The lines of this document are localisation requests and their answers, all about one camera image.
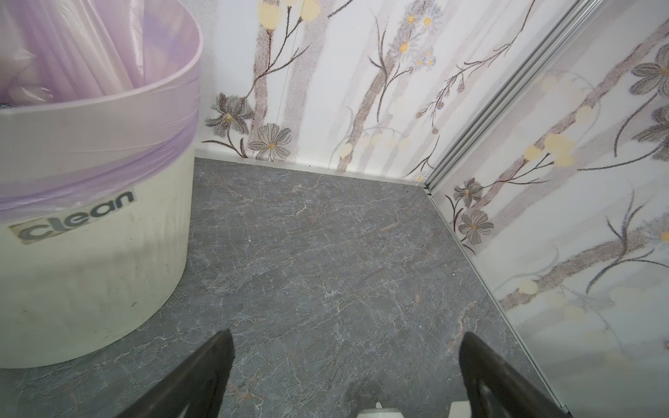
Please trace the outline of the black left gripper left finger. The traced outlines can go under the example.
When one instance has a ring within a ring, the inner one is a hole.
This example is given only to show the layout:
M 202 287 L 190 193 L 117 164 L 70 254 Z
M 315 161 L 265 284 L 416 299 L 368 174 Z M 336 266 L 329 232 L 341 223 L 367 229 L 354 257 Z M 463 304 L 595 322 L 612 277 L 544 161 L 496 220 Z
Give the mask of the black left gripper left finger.
M 120 416 L 217 417 L 234 359 L 231 331 L 219 331 Z

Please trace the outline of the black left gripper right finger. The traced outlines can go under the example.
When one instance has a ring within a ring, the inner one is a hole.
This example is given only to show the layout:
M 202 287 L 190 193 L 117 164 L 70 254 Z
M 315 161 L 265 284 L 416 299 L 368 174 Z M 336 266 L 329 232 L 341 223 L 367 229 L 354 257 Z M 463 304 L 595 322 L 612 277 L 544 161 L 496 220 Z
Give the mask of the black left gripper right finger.
M 566 417 L 564 411 L 472 332 L 458 353 L 473 417 Z

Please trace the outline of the clear bottle white yellow label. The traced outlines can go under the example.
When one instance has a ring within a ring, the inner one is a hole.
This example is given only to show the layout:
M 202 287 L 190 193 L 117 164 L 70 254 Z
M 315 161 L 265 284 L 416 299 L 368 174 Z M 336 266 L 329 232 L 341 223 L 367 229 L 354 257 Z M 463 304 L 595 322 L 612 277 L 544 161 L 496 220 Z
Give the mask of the clear bottle white yellow label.
M 385 408 L 378 402 L 371 409 L 361 410 L 356 418 L 404 418 L 402 412 L 397 408 Z

